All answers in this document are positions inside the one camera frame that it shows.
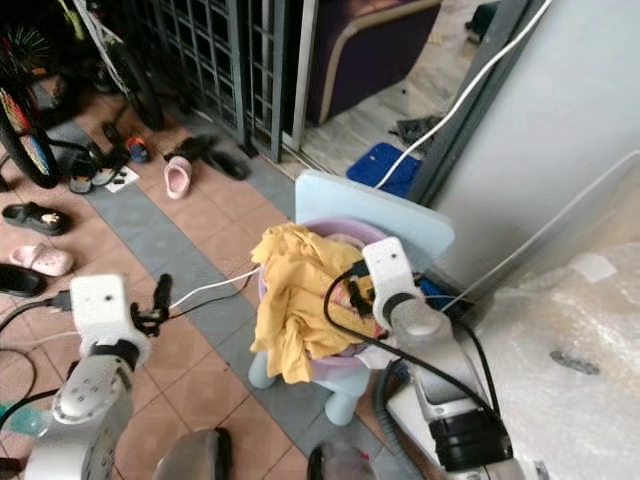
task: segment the bicycle tire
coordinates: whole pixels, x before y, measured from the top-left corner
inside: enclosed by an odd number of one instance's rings
[[[4,146],[14,163],[33,183],[39,187],[51,189],[58,185],[60,180],[60,172],[58,163],[56,162],[49,139],[41,128],[33,125],[27,117],[28,108],[25,108],[23,102],[18,97],[10,95],[6,91],[0,91],[0,143]],[[18,136],[14,124],[9,119],[7,103],[12,103],[14,114],[18,114],[24,119],[29,135]],[[30,143],[31,154],[25,148],[23,141]]]
[[[164,115],[160,101],[138,59],[123,43],[119,42],[109,47],[108,55],[122,81],[129,89],[129,92],[123,93],[142,123],[151,130],[162,130]],[[143,96],[144,103],[138,98],[138,92]]]

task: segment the plastic wrap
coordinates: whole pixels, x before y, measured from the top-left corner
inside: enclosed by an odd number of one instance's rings
[[[640,244],[498,290],[479,333],[519,456],[562,480],[637,477]]]

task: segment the pink slipper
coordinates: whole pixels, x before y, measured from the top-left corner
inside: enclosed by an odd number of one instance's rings
[[[177,200],[184,197],[191,184],[191,163],[184,157],[171,157],[169,165],[164,169],[164,181],[167,184],[167,195]]]
[[[43,244],[18,247],[11,252],[9,260],[14,265],[30,268],[50,277],[61,277],[73,265],[73,257],[69,252]]]

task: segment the yellow towel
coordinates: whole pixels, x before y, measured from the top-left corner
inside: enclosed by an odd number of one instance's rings
[[[324,318],[322,306],[331,282],[362,260],[354,247],[327,240],[306,227],[280,225],[267,230],[251,252],[261,263],[267,293],[258,308],[252,352],[269,351],[267,373],[282,374],[285,382],[310,382],[312,358],[343,352],[358,339],[339,332]],[[371,289],[368,278],[358,280],[361,293]],[[363,321],[356,312],[332,303],[331,318],[368,336],[375,322]]]

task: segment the metal grille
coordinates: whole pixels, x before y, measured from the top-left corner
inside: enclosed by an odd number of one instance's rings
[[[274,161],[289,1],[133,1],[140,38],[182,65],[199,108]]]

